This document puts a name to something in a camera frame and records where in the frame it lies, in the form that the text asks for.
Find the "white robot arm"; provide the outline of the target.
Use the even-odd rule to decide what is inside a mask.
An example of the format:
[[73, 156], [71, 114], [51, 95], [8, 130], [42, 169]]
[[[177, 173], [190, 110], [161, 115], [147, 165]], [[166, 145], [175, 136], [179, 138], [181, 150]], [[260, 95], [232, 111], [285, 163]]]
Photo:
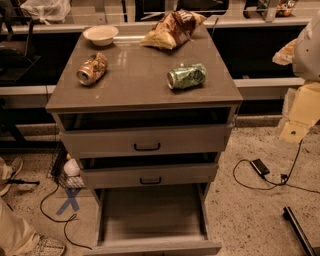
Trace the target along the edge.
[[305, 83], [295, 92], [280, 137], [289, 143], [299, 143], [320, 120], [320, 13], [297, 38], [293, 71]]

